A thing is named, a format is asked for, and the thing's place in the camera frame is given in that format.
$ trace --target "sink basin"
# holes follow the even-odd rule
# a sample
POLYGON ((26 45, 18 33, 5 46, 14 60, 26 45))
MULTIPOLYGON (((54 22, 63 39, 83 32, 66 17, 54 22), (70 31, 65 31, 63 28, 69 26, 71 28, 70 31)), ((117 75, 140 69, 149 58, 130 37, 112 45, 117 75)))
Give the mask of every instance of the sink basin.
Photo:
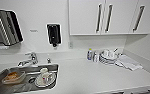
POLYGON ((29 83, 29 80, 32 78, 37 78, 40 75, 40 70, 42 68, 48 68, 49 72, 53 72, 56 75, 57 79, 57 72, 58 72, 58 65, 42 65, 38 67, 15 67, 5 69, 0 73, 0 94, 10 94, 10 93, 20 93, 20 92, 28 92, 28 91, 36 91, 36 90, 44 90, 44 89, 51 89, 56 84, 56 79, 53 83, 51 83, 47 87, 37 87, 35 82, 29 83), (21 72, 25 71, 26 77, 25 79, 18 84, 3 84, 2 79, 4 79, 9 73, 11 72, 21 72))

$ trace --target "electrical outlet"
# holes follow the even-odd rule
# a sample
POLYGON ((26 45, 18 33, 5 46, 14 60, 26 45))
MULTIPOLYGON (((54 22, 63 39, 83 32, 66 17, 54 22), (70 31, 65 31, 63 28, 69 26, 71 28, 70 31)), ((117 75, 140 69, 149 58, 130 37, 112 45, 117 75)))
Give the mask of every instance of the electrical outlet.
POLYGON ((73 42, 69 42, 68 45, 69 45, 69 49, 73 49, 73 42))

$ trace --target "white wall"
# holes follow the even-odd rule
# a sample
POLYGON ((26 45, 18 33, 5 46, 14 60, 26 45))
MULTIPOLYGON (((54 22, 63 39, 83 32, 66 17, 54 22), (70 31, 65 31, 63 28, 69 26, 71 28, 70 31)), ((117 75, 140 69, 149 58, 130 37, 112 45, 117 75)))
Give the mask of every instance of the white wall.
POLYGON ((13 10, 17 14, 24 38, 21 44, 0 50, 0 54, 69 51, 69 41, 73 43, 73 49, 124 48, 125 45, 126 35, 69 36, 67 0, 0 0, 0 9, 13 10), (46 25, 51 23, 61 25, 62 44, 57 50, 48 42, 46 25))
POLYGON ((127 37, 125 50, 150 60, 150 34, 129 35, 127 37))

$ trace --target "upper cabinet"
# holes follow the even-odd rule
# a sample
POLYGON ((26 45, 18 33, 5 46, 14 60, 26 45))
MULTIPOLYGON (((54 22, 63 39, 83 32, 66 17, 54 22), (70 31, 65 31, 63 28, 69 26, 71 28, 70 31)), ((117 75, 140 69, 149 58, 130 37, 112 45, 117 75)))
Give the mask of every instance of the upper cabinet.
POLYGON ((69 0, 70 35, 100 35, 105 0, 69 0))
POLYGON ((138 0, 106 0, 101 34, 128 34, 138 0))
POLYGON ((139 0, 129 34, 150 33, 150 0, 139 0))
POLYGON ((148 34, 150 0, 69 0, 70 35, 148 34))

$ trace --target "mug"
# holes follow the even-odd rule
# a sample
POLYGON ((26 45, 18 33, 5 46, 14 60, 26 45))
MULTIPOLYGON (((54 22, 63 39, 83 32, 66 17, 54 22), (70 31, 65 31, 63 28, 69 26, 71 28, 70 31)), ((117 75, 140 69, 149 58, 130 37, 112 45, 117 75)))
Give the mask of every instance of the mug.
POLYGON ((110 50, 109 53, 108 53, 108 56, 114 58, 115 57, 115 52, 110 50))
POLYGON ((103 55, 104 55, 104 56, 109 56, 109 50, 107 50, 107 49, 104 50, 104 51, 103 51, 103 55))

